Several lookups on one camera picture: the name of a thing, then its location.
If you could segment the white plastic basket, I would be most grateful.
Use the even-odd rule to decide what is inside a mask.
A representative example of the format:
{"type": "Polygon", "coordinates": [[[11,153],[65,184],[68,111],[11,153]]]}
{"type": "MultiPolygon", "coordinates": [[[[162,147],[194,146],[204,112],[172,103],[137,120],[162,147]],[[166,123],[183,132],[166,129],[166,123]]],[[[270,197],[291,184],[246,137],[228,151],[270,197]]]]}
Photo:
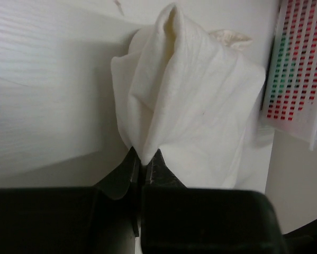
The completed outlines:
{"type": "Polygon", "coordinates": [[[317,1],[282,1],[262,120],[317,145],[317,1]]]}

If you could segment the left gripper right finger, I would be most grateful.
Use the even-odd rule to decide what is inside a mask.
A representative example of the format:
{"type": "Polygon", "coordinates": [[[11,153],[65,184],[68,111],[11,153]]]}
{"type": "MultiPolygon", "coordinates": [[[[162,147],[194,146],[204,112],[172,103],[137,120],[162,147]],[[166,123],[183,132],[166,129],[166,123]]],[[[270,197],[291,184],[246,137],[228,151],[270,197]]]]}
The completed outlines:
{"type": "Polygon", "coordinates": [[[267,197],[255,191],[186,187],[157,151],[141,196],[143,253],[283,253],[267,197]]]}

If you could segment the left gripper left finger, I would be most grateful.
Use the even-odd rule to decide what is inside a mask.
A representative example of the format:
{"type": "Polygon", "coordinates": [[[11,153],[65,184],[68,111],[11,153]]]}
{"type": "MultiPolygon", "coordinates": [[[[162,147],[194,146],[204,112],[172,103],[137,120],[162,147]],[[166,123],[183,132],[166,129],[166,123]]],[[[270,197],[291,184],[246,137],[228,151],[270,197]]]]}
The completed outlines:
{"type": "Polygon", "coordinates": [[[89,187],[1,188],[0,253],[134,253],[140,160],[89,187]]]}

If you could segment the green t shirt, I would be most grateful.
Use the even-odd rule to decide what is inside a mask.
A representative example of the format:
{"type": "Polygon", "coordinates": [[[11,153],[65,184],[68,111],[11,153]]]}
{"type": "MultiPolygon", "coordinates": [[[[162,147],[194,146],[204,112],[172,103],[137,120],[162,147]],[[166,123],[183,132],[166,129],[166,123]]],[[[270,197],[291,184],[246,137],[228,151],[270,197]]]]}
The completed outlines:
{"type": "Polygon", "coordinates": [[[282,35],[277,52],[276,68],[272,78],[271,93],[284,93],[285,89],[290,89],[294,77],[295,60],[292,60],[291,41],[287,36],[282,35]]]}

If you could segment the white t shirt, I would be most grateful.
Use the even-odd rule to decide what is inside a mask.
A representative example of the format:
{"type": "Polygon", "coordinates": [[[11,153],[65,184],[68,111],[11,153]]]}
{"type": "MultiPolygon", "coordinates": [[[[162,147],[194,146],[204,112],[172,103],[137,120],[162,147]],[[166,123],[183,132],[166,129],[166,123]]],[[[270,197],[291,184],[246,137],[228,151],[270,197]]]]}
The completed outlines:
{"type": "Polygon", "coordinates": [[[262,66],[170,4],[111,73],[120,136],[143,165],[160,151],[187,187],[235,186],[262,66]]]}

